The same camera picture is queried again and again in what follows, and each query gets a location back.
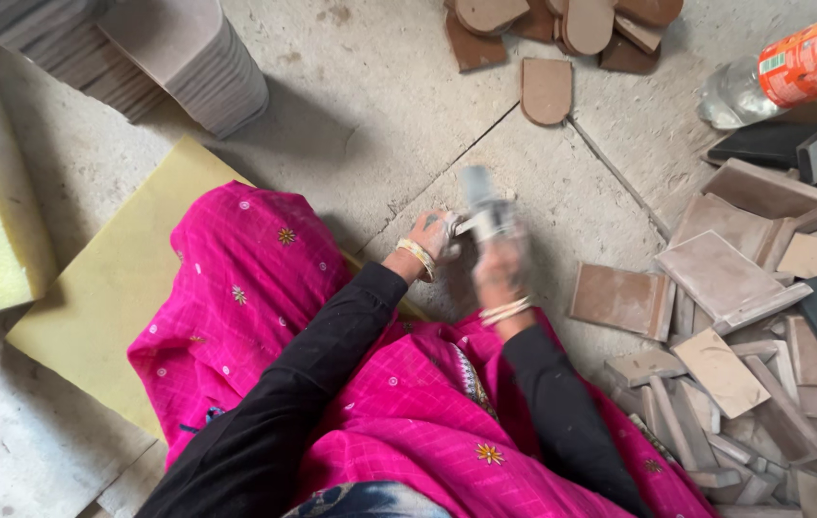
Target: pink saree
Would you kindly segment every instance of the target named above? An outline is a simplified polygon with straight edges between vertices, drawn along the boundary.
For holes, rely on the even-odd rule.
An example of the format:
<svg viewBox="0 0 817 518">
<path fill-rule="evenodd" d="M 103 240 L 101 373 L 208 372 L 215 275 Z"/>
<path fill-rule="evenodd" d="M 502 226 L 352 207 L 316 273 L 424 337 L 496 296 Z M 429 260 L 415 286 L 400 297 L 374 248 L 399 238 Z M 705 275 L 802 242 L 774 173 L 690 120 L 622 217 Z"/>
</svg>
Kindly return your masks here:
<svg viewBox="0 0 817 518">
<path fill-rule="evenodd" d="M 172 247 L 182 259 L 172 295 L 127 351 L 169 443 L 167 466 L 350 279 L 302 196 L 238 182 L 201 196 Z M 627 515 L 540 463 L 500 341 L 476 314 L 455 325 L 393 317 L 326 407 L 291 507 L 345 482 L 391 480 L 453 516 Z M 717 516 L 683 470 L 584 383 L 655 515 Z"/>
</svg>

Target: black sleeve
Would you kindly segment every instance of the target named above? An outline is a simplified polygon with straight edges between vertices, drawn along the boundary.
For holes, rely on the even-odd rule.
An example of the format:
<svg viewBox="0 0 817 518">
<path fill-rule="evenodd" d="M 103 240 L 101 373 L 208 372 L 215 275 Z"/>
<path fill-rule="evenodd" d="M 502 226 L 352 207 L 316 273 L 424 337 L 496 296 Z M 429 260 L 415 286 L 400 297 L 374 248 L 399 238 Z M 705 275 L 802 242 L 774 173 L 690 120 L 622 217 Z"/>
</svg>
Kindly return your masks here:
<svg viewBox="0 0 817 518">
<path fill-rule="evenodd" d="M 545 466 L 639 517 L 652 517 L 568 356 L 538 324 L 504 344 Z"/>
<path fill-rule="evenodd" d="M 236 406 L 192 439 L 137 516 L 279 516 L 324 407 L 408 290 L 368 263 L 290 341 Z"/>
</svg>

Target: bangle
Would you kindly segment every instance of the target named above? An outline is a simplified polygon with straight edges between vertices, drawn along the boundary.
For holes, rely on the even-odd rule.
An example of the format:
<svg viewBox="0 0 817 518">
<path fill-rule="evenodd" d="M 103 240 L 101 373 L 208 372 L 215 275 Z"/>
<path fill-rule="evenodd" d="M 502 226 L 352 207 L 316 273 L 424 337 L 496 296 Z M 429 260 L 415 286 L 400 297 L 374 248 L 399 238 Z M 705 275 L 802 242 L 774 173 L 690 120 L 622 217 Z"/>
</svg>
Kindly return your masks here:
<svg viewBox="0 0 817 518">
<path fill-rule="evenodd" d="M 532 306 L 530 296 L 527 295 L 510 304 L 504 304 L 503 306 L 498 306 L 491 310 L 482 310 L 482 312 L 478 313 L 478 316 L 482 319 L 482 325 L 494 325 L 502 320 L 509 319 L 519 312 L 532 308 Z"/>
<path fill-rule="evenodd" d="M 430 254 L 427 253 L 427 250 L 424 249 L 421 245 L 414 242 L 414 240 L 410 239 L 402 239 L 399 240 L 399 243 L 395 245 L 395 250 L 400 248 L 404 248 L 408 252 L 411 252 L 414 257 L 417 257 L 417 260 L 424 265 L 424 269 L 426 270 L 426 276 L 424 274 L 421 275 L 420 280 L 426 283 L 434 282 L 434 268 L 436 265 L 434 264 L 434 260 L 430 257 Z"/>
</svg>

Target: orange bottle label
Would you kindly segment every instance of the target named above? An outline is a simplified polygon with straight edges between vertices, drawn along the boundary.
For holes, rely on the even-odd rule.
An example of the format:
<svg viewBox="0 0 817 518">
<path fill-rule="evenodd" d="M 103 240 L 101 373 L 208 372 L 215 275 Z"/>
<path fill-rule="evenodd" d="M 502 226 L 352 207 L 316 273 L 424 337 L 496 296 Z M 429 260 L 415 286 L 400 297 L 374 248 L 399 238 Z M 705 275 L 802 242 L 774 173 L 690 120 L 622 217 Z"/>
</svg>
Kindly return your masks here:
<svg viewBox="0 0 817 518">
<path fill-rule="evenodd" d="M 817 99 L 817 23 L 764 49 L 758 79 L 767 97 L 783 108 Z"/>
</svg>

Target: woman's left hand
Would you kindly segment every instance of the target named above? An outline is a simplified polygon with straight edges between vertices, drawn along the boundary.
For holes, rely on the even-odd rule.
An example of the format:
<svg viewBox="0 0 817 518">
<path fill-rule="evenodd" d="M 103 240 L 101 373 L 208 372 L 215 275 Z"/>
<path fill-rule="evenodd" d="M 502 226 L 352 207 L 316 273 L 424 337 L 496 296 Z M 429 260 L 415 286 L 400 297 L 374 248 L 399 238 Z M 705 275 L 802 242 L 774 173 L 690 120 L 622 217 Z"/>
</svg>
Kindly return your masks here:
<svg viewBox="0 0 817 518">
<path fill-rule="evenodd" d="M 426 210 L 417 217 L 408 239 L 420 245 L 435 265 L 446 265 L 460 254 L 459 243 L 450 239 L 450 228 L 458 220 L 459 215 L 453 212 Z M 404 248 L 390 253 L 382 265 L 402 277 L 408 286 L 425 273 L 421 261 Z"/>
</svg>

